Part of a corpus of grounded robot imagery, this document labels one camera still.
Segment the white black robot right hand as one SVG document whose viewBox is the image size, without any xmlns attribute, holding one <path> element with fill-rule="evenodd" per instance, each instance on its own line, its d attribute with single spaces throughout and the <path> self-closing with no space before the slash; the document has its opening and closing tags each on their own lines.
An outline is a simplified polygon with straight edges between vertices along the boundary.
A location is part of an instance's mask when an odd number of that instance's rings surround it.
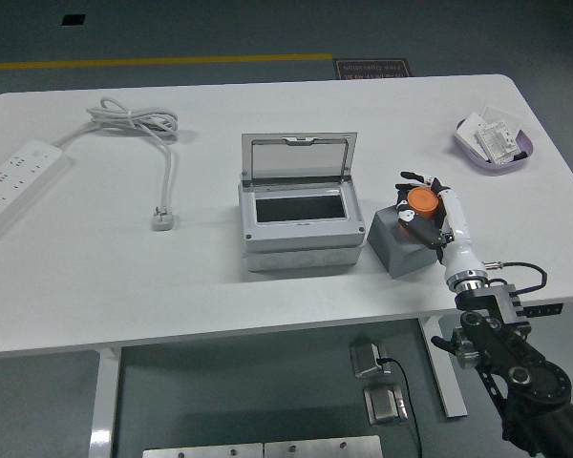
<svg viewBox="0 0 573 458">
<path fill-rule="evenodd" d="M 437 177 L 414 172 L 400 174 L 408 183 L 397 189 L 396 212 L 400 226 L 430 249 L 445 268 L 445 282 L 454 293 L 478 289 L 488 282 L 484 264 L 473 251 L 473 242 L 457 194 Z M 423 216 L 414 208 L 409 195 L 416 189 L 429 191 L 437 199 L 433 216 Z"/>
</svg>

